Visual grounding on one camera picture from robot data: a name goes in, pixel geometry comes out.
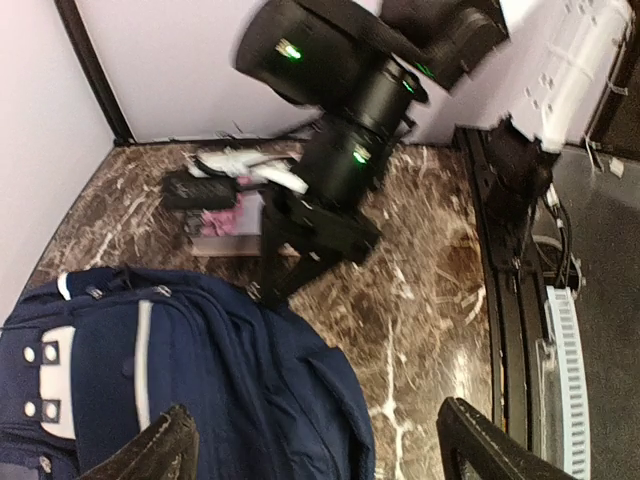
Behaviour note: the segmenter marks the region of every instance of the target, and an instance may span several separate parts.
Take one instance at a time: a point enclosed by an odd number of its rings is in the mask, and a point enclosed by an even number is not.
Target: white wall
[[[378,0],[359,0],[376,10]],[[232,68],[244,27],[263,0],[78,0],[82,16],[125,116],[140,141],[211,138],[218,131],[266,135],[308,115]],[[511,44],[450,97],[429,85],[431,105],[417,107],[415,140],[448,142],[456,123],[489,127],[524,92],[527,76],[562,18],[564,1],[502,0]],[[580,140],[605,85],[604,62],[590,101],[576,117]]]
[[[53,1],[0,2],[0,324],[112,139]]]

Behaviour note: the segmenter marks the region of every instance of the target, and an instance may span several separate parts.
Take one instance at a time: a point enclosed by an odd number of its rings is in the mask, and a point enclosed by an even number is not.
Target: white plastic part
[[[587,381],[578,316],[571,290],[547,287],[562,393],[563,470],[578,480],[591,478],[591,434]]]
[[[53,363],[58,359],[58,352],[53,345],[44,347],[44,358]]]
[[[31,347],[25,347],[22,354],[24,355],[24,359],[29,363],[33,363],[36,359],[36,352]]]
[[[624,175],[624,163],[614,157],[611,159],[611,163],[609,164],[609,170],[611,170],[611,173],[613,173],[616,177],[622,178],[622,176]]]
[[[48,403],[44,409],[44,413],[49,419],[53,420],[58,416],[58,407],[56,407],[55,403]]]
[[[512,123],[542,149],[559,153],[605,55],[617,51],[633,16],[626,0],[564,0],[564,19],[510,113]]]
[[[33,417],[36,414],[36,405],[33,402],[24,404],[24,414],[27,417]]]
[[[558,192],[556,192],[556,187],[553,186],[553,183],[549,186],[549,190],[544,196],[544,202],[550,208],[556,208],[560,205],[560,197],[558,197]]]

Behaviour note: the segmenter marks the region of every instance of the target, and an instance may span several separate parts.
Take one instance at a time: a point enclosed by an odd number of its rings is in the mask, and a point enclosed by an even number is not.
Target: white patch
[[[40,398],[43,400],[59,400],[60,412],[58,423],[42,422],[42,428],[58,438],[76,439],[73,426],[73,408],[71,403],[71,349],[76,329],[59,327],[42,335],[42,343],[58,342],[57,365],[40,366]],[[52,418],[58,412],[50,411]]]
[[[611,170],[611,173],[613,173],[616,177],[622,178],[622,176],[624,175],[624,163],[613,157],[611,159],[611,163],[609,164],[609,170]]]
[[[415,300],[416,296],[404,278],[402,270],[400,270],[400,267],[397,265],[395,266],[395,275],[397,281],[394,282],[394,285],[391,287],[391,294],[404,298],[405,300]]]

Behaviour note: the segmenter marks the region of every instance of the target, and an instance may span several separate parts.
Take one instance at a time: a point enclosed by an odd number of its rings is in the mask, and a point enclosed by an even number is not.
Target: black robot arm
[[[325,111],[292,169],[307,192],[272,185],[264,196],[262,274],[251,293],[269,306],[343,260],[364,262],[375,248],[380,232],[358,207],[382,183],[398,129],[412,123],[409,107],[428,102],[406,65],[449,90],[508,38],[492,0],[415,2],[404,14],[390,5],[387,24],[351,0],[268,0],[240,42],[240,72],[290,103]],[[300,261],[280,273],[285,244]]]

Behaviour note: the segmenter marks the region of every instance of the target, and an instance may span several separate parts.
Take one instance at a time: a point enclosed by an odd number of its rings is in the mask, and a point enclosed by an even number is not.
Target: green led light
[[[433,72],[431,70],[429,70],[427,67],[425,67],[424,65],[416,63],[416,67],[418,67],[418,70],[420,70],[422,73],[424,73],[427,77],[436,78],[436,76],[433,74]]]
[[[367,163],[367,159],[364,158],[359,152],[353,152],[353,158],[356,159],[356,162],[362,163],[363,165]]]
[[[287,57],[294,60],[300,60],[302,58],[302,54],[300,53],[300,51],[293,45],[287,45],[284,51],[286,52]]]

